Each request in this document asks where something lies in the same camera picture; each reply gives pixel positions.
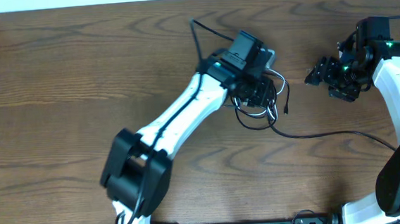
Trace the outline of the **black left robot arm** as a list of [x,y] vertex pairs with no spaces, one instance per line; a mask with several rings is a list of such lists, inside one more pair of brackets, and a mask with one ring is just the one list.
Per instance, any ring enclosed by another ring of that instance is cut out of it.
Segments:
[[274,61],[273,50],[242,30],[230,48],[199,60],[187,88],[157,119],[114,137],[99,181],[113,202],[115,224],[151,224],[167,194],[177,151],[226,98],[270,108],[276,92],[265,72]]

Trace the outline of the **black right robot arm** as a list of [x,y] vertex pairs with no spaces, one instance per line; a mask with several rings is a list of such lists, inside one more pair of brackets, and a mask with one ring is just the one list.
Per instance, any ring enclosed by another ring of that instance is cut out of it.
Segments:
[[376,87],[384,99],[398,147],[380,171],[375,191],[342,207],[342,224],[400,223],[400,42],[390,35],[389,17],[360,20],[337,50],[339,57],[321,58],[304,82],[327,84],[331,97],[355,101]]

